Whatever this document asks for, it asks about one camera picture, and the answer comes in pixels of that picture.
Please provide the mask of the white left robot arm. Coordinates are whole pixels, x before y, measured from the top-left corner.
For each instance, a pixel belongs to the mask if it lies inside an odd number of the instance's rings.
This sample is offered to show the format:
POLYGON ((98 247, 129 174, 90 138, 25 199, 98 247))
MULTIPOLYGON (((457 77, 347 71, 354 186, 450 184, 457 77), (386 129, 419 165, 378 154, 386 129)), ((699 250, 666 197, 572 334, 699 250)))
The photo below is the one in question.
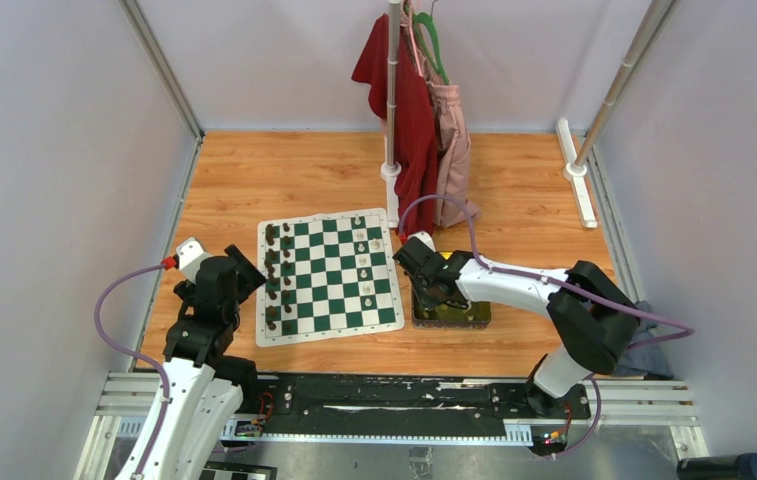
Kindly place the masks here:
POLYGON ((183 275, 181 300, 167 332, 157 390, 120 479, 199 479, 235 412, 260 400, 254 362, 227 355, 240 306, 266 281, 234 246, 209 253, 190 237, 163 261, 183 275))

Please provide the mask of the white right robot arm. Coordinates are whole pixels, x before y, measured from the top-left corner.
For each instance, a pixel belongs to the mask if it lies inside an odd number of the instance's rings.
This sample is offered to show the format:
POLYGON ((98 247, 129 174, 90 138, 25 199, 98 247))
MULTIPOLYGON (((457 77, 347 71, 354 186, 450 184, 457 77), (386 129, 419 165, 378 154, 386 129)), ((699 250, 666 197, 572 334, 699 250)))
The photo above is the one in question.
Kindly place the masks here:
POLYGON ((538 417, 555 414, 585 378, 612 374, 639 326, 634 303, 592 262, 531 269, 471 251, 444 256, 425 233, 409 237, 393 258, 424 307, 467 309, 491 303, 552 322, 561 344, 535 365, 520 400, 538 417))

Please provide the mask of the green white chess board mat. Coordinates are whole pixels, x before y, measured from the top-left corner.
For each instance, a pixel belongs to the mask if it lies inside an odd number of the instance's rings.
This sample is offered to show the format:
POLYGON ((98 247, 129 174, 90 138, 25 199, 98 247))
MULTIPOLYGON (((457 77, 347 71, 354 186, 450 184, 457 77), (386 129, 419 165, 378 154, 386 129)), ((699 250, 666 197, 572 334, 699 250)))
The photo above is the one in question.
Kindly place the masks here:
POLYGON ((258 267, 267 281, 256 296, 259 347, 393 332, 405 325, 392 232, 383 208, 267 220, 257 227, 258 267), (360 215, 362 224, 353 224, 360 215), (357 241, 355 231, 366 230, 357 241), (370 242, 382 241, 381 250, 370 242), (366 253, 357 252, 365 243, 366 253), (360 266, 359 256, 369 264, 360 266), (360 278, 366 269, 368 279, 360 278), (369 284, 370 295, 361 293, 369 284), (365 308, 363 300, 374 306, 365 308))

